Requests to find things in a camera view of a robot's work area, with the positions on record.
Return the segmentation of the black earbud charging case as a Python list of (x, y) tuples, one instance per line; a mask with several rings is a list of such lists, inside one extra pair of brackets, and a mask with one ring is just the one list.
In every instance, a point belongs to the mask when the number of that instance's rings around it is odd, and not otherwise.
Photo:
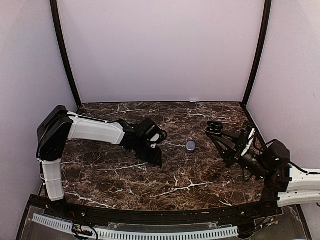
[(219, 135), (223, 132), (223, 124), (218, 121), (208, 121), (205, 132), (212, 135)]

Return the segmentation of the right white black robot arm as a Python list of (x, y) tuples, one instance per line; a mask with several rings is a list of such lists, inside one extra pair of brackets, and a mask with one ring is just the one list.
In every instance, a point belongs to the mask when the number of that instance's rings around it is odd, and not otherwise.
[(255, 213), (266, 217), (275, 208), (320, 202), (320, 171), (304, 169), (291, 162), (291, 153), (280, 141), (259, 150), (256, 130), (244, 127), (240, 133), (224, 131), (221, 125), (208, 126), (205, 134), (214, 143), (226, 168), (239, 165), (257, 181), (264, 181), (261, 201)]

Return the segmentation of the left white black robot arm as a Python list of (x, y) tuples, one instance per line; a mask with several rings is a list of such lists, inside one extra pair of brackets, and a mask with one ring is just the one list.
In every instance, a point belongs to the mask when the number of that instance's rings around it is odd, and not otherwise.
[(156, 165), (162, 165), (162, 150), (157, 146), (167, 138), (150, 118), (140, 123), (125, 120), (102, 120), (70, 112), (58, 105), (37, 129), (38, 147), (36, 158), (40, 162), (40, 172), (45, 183), (51, 210), (60, 218), (71, 213), (65, 198), (61, 159), (68, 140), (89, 140), (109, 143), (133, 151), (135, 157)]

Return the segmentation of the purple earbud charging case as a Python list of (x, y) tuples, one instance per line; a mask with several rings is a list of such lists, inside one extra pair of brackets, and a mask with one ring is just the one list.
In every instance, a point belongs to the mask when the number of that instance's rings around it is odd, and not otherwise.
[(189, 140), (187, 141), (186, 145), (185, 145), (185, 149), (188, 153), (193, 153), (196, 150), (196, 143), (193, 140)]

